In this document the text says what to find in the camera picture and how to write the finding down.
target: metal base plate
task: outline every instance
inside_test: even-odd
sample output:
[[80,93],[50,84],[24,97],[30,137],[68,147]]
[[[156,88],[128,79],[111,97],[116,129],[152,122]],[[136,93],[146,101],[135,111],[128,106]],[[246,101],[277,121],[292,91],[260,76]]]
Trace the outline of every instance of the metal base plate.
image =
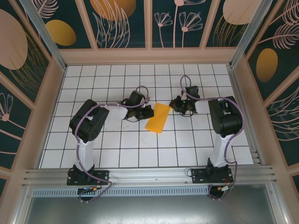
[[232,183],[233,175],[230,168],[220,175],[214,175],[213,179],[210,179],[206,169],[191,169],[192,183],[225,183],[223,175]]
[[[108,170],[95,170],[92,173],[93,176],[104,179],[104,180],[109,180],[109,171]],[[108,185],[106,182],[100,182],[101,185]],[[69,175],[67,178],[67,183],[66,185],[68,186],[84,186],[84,185],[99,185],[97,183],[97,180],[91,179],[89,182],[87,182],[86,179],[80,178],[78,174],[75,171],[69,171]]]

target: white grid floor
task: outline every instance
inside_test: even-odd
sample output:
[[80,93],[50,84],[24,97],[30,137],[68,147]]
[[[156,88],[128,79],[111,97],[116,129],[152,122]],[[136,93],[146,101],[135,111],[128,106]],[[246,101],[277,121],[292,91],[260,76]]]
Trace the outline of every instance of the white grid floor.
[[[149,88],[150,102],[168,105],[180,94],[180,78],[188,75],[201,97],[234,95],[224,64],[148,64],[69,66],[60,92],[40,168],[70,168],[76,159],[77,141],[69,128],[71,117],[89,98],[98,102],[119,102],[139,85]],[[94,143],[97,168],[204,166],[213,151],[212,130],[207,102],[192,117],[170,111],[164,130],[145,130],[148,120],[130,123],[106,120]],[[233,142],[230,160],[253,164],[245,133]]]

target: purple cable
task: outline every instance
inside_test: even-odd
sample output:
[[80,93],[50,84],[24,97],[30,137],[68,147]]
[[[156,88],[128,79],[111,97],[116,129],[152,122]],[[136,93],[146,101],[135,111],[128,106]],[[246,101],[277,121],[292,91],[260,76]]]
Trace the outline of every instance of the purple cable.
[[80,161],[80,156],[79,156],[79,146],[80,146],[80,139],[79,139],[79,137],[78,137],[78,129],[79,129],[79,127],[80,127],[80,125],[82,124],[82,122],[83,122],[83,120],[87,117],[87,115],[91,112],[91,111],[93,111],[94,109],[96,109],[96,108],[98,108],[98,107],[106,107],[106,106],[121,106],[121,107],[125,107],[125,108],[135,108],[135,107],[139,107],[139,106],[142,106],[143,104],[145,104],[146,102],[148,102],[148,100],[149,100],[149,90],[148,90],[148,88],[146,88],[144,85],[140,85],[140,86],[138,86],[137,88],[136,88],[136,90],[138,90],[138,89],[140,89],[140,88],[145,88],[145,90],[146,90],[146,92],[147,92],[147,96],[146,96],[146,98],[140,103],[140,104],[138,104],[138,105],[135,105],[135,106],[126,106],[126,105],[121,105],[121,104],[98,104],[98,105],[96,105],[96,106],[93,106],[88,112],[86,112],[86,114],[81,118],[81,120],[79,121],[79,123],[78,123],[78,125],[77,125],[77,127],[76,127],[76,129],[75,129],[75,138],[76,138],[76,140],[77,140],[77,150],[76,150],[76,154],[77,154],[77,160],[78,160],[78,163],[79,163],[79,165],[80,165],[80,167],[81,167],[81,169],[83,170],[83,172],[84,173],[86,173],[88,176],[90,176],[91,178],[93,178],[93,179],[95,179],[95,180],[97,180],[97,181],[102,181],[102,182],[106,182],[106,183],[109,183],[110,185],[105,189],[105,190],[103,190],[98,196],[96,196],[96,197],[93,197],[92,199],[90,199],[89,201],[83,201],[82,200],[82,198],[81,198],[81,196],[82,196],[82,194],[83,193],[85,193],[85,192],[87,192],[87,190],[86,191],[82,191],[81,193],[80,193],[80,195],[79,195],[79,200],[80,200],[80,202],[86,202],[86,203],[89,203],[89,202],[92,202],[92,201],[94,201],[94,200],[96,200],[96,199],[98,199],[99,197],[101,197],[111,186],[112,186],[112,182],[111,181],[107,181],[107,180],[104,180],[104,179],[100,179],[100,178],[97,178],[96,176],[93,176],[93,175],[91,175],[90,173],[88,173],[87,171],[86,171],[86,169],[83,167],[83,165],[82,165],[82,163],[81,163],[81,161]]
[[[196,97],[190,95],[189,93],[187,93],[187,91],[186,91],[186,90],[184,89],[184,87],[183,87],[182,80],[183,80],[184,77],[186,77],[186,78],[190,81],[190,86],[191,86],[192,82],[191,82],[191,79],[190,79],[187,75],[183,75],[183,76],[181,77],[181,79],[180,79],[181,89],[182,89],[182,91],[183,91],[188,97],[190,97],[190,98],[192,98],[192,99],[195,99],[195,100],[224,99],[224,100],[227,100],[228,102],[232,103],[232,104],[238,109],[238,111],[239,111],[240,114],[241,114],[241,117],[242,117],[242,127],[241,127],[241,129],[239,130],[239,132],[238,132],[237,134],[231,136],[231,137],[228,139],[228,142],[227,142],[227,144],[226,144],[226,146],[225,146],[225,150],[224,150],[224,160],[225,160],[225,162],[227,162],[228,164],[235,164],[235,174],[234,174],[234,181],[233,181],[233,186],[234,186],[234,185],[235,185],[235,179],[236,179],[236,176],[237,176],[237,166],[238,166],[238,162],[237,162],[236,160],[235,160],[234,162],[230,162],[230,161],[227,160],[226,156],[227,156],[228,146],[229,146],[230,142],[231,142],[235,137],[237,137],[237,136],[244,130],[244,128],[245,128],[245,122],[246,122],[246,120],[245,120],[245,116],[244,116],[244,114],[243,114],[243,112],[242,112],[242,109],[241,109],[241,108],[239,107],[239,105],[236,104],[233,100],[228,99],[228,98],[226,98],[226,97],[216,97],[216,98],[206,98],[206,99],[205,99],[205,98],[196,98]],[[210,198],[216,198],[216,197],[214,197],[213,195],[210,194],[210,190],[211,190],[212,186],[213,186],[213,185],[210,185],[210,186],[209,186],[208,195],[209,195]]]

